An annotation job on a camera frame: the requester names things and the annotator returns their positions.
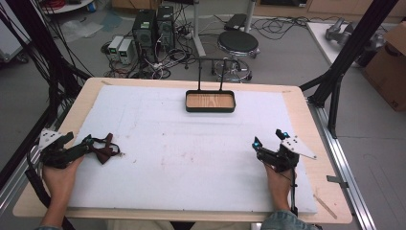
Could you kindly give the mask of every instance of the wooden table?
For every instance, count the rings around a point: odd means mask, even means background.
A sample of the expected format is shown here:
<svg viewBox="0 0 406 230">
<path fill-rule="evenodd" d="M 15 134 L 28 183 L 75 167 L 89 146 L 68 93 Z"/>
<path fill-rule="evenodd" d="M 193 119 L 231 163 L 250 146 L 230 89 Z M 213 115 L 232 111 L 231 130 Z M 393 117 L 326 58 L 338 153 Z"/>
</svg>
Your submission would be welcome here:
<svg viewBox="0 0 406 230">
<path fill-rule="evenodd" d="M 75 136 L 83 124 L 98 93 L 104 85 L 132 85 L 144 87 L 167 87 L 196 89 L 195 81 L 177 80 L 122 80 L 93 78 L 86 82 L 77 100 L 72 106 L 59 131 L 73 131 Z M 216 82 L 202 82 L 204 89 L 218 89 Z M 307 107 L 305 97 L 297 86 L 259 85 L 224 83 L 224 90 L 262 91 L 282 93 L 295 133 L 317 154 L 317 160 L 303 157 L 307 176 L 312 185 L 318 213 L 299 215 L 306 222 L 313 223 L 349 223 L 352 220 L 350 209 L 339 184 L 327 181 L 327 175 L 335 175 L 320 134 Z M 66 145 L 69 148 L 73 141 Z M 42 217 L 46 208 L 37 199 L 33 188 L 28 185 L 14 206 L 13 213 L 18 217 Z M 94 219 L 161 219 L 179 221 L 245 221 L 262 222 L 269 214 L 242 212 L 182 212 L 149 211 L 125 209 L 83 209 L 69 208 L 68 218 Z"/>
</svg>

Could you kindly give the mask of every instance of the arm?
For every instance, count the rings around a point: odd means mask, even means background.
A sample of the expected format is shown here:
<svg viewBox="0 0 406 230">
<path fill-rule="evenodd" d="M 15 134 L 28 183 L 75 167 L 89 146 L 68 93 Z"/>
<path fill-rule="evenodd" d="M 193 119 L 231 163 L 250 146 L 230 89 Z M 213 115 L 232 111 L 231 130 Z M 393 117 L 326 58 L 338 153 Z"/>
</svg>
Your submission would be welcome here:
<svg viewBox="0 0 406 230">
<path fill-rule="evenodd" d="M 61 227 L 63 217 L 75 185 L 76 171 L 83 157 L 72 162 L 66 169 L 44 167 L 44 181 L 51 196 L 51 204 L 41 221 L 41 226 Z"/>
<path fill-rule="evenodd" d="M 287 197 L 289 195 L 292 171 L 277 173 L 272 167 L 265 165 L 268 177 L 268 188 L 272 196 L 275 212 L 267 218 L 260 228 L 261 230 L 318 230 L 318 227 L 299 220 L 290 212 Z"/>
</svg>

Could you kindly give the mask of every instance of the stool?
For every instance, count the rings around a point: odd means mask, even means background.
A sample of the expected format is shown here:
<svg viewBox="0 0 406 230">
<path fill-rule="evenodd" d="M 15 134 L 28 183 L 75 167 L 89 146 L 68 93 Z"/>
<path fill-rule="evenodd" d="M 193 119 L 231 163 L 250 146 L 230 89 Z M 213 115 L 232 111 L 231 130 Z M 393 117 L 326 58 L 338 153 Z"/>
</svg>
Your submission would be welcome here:
<svg viewBox="0 0 406 230">
<path fill-rule="evenodd" d="M 218 37 L 217 45 L 220 50 L 232 56 L 235 61 L 228 61 L 228 66 L 225 66 L 224 77 L 226 81 L 239 81 L 250 80 L 252 72 L 248 64 L 237 57 L 251 56 L 256 57 L 258 49 L 258 41 L 252 35 L 241 31 L 228 31 L 221 33 Z M 214 63 L 212 61 L 212 74 L 217 76 L 217 80 L 221 78 L 223 61 Z M 231 75 L 233 78 L 227 78 L 226 75 Z"/>
</svg>

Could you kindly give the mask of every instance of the tray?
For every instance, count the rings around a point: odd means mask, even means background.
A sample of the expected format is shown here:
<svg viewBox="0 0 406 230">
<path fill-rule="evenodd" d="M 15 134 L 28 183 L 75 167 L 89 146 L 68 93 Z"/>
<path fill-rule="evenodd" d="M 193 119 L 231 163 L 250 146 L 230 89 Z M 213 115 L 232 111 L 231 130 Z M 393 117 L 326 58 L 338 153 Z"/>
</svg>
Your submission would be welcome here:
<svg viewBox="0 0 406 230">
<path fill-rule="evenodd" d="M 199 82 L 197 90 L 188 90 L 186 92 L 186 111 L 188 112 L 219 112 L 219 113 L 232 113 L 236 109 L 236 97 L 231 90 L 222 90 L 224 68 L 227 61 L 234 61 L 232 59 L 215 59 L 215 58 L 196 58 L 199 61 Z M 202 90 L 200 89 L 201 77 L 201 61 L 208 59 L 211 61 L 223 60 L 223 70 L 221 75 L 221 83 L 219 90 Z"/>
</svg>

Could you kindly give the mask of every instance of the sleeve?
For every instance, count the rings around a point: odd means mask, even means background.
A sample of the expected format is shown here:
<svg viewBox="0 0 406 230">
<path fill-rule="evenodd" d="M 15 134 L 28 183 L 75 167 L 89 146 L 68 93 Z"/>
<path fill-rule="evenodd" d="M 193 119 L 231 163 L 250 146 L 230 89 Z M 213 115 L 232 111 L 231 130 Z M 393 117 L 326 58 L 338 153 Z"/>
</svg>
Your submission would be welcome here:
<svg viewBox="0 0 406 230">
<path fill-rule="evenodd" d="M 319 230 L 314 225 L 307 224 L 298 219 L 289 211 L 278 211 L 267 218 L 261 230 Z"/>
</svg>

